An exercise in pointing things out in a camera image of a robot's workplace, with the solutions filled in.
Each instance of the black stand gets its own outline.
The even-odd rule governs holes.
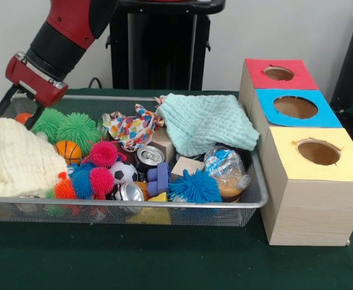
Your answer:
[[[201,90],[208,14],[225,0],[142,2],[120,0],[110,23],[113,87]]]

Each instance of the white wall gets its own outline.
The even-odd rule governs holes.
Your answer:
[[[0,99],[10,86],[8,61],[28,49],[48,12],[49,0],[0,0]],[[353,0],[227,0],[211,20],[203,89],[238,90],[245,57],[298,58],[330,98],[353,31]],[[87,86],[93,76],[112,86],[107,35],[68,76],[70,87]]]

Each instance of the light blue cloth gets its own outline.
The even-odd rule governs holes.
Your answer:
[[[216,143],[253,150],[259,138],[233,95],[170,94],[156,113],[164,119],[176,150],[185,156],[206,153]]]

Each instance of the cardboard box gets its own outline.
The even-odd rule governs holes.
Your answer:
[[[342,128],[271,127],[261,209],[271,245],[345,246],[353,232],[353,141]]]
[[[272,126],[342,127],[318,90],[256,89],[249,116],[261,134],[257,146],[261,159]]]
[[[318,90],[318,87],[302,60],[246,59],[238,100],[249,115],[256,89]]]
[[[203,170],[205,168],[205,164],[200,161],[196,161],[193,159],[180,157],[177,161],[174,169],[171,172],[171,181],[176,181],[179,177],[183,176],[183,171],[187,169],[188,173],[191,175],[196,172],[196,170]]]
[[[153,134],[150,145],[160,149],[164,153],[166,162],[169,163],[175,158],[175,147],[172,145],[166,129],[158,128]]]

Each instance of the wire mesh basket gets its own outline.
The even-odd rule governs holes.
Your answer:
[[[108,97],[67,95],[55,105],[64,114],[86,113],[99,120],[105,112],[135,114],[135,104],[155,110],[157,103],[150,97]],[[36,104],[16,97],[5,117],[33,113]],[[0,198],[0,221],[67,222],[104,224],[161,224],[245,226],[257,208],[266,204],[268,193],[258,155],[243,152],[247,174],[252,183],[242,192],[237,203],[189,204],[186,202],[125,202],[87,201],[39,198]]]

